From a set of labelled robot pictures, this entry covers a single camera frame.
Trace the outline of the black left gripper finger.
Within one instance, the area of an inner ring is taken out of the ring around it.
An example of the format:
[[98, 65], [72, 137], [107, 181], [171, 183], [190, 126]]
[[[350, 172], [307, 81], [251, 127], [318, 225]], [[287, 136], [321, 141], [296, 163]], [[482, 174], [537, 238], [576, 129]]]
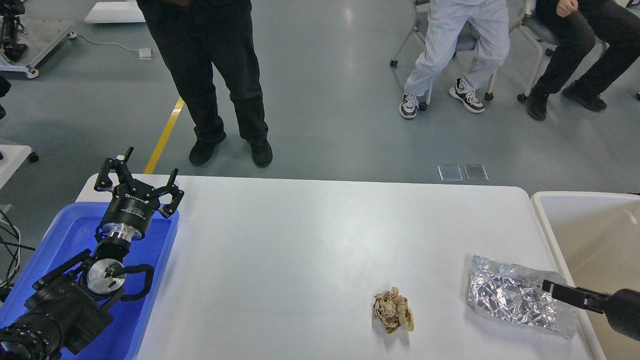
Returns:
[[[176, 213], [185, 192], [176, 185], [175, 180], [178, 176], [179, 169], [174, 168], [169, 174], [167, 184], [164, 186], [153, 188], [153, 210], [157, 211], [163, 218], [167, 219]], [[169, 203], [161, 204], [160, 198], [170, 195]]]
[[[126, 151], [123, 159], [106, 158], [103, 162], [96, 182], [94, 183], [94, 189], [98, 192], [110, 192], [114, 193], [115, 188], [119, 185], [127, 185], [130, 189], [133, 189], [135, 179], [131, 175], [128, 168], [128, 160], [134, 151], [134, 147], [130, 146]], [[110, 173], [115, 173], [118, 177], [119, 183], [114, 186], [114, 182], [110, 178]]]

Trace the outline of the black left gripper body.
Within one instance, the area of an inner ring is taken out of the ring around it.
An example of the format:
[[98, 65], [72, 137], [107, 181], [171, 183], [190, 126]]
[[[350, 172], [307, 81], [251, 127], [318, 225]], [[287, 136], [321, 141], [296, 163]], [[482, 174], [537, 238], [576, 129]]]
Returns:
[[118, 185], [100, 221], [100, 229], [114, 232], [128, 228], [128, 241], [144, 239], [153, 214], [160, 207], [158, 197], [146, 198], [151, 191], [153, 187], [142, 181], [135, 181], [132, 186], [126, 183]]

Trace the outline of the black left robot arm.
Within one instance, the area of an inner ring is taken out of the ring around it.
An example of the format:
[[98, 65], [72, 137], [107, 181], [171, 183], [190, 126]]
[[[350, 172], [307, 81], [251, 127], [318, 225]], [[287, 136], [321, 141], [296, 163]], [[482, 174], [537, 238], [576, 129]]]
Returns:
[[59, 360], [63, 350], [78, 354], [113, 321], [110, 309], [143, 299], [153, 288], [156, 267], [125, 265], [135, 240], [146, 237], [154, 214], [176, 214], [184, 192], [174, 169], [161, 187], [133, 177], [123, 159], [107, 158], [94, 189], [112, 194], [94, 237], [96, 248], [84, 249], [32, 284], [26, 312], [1, 329], [3, 360]]

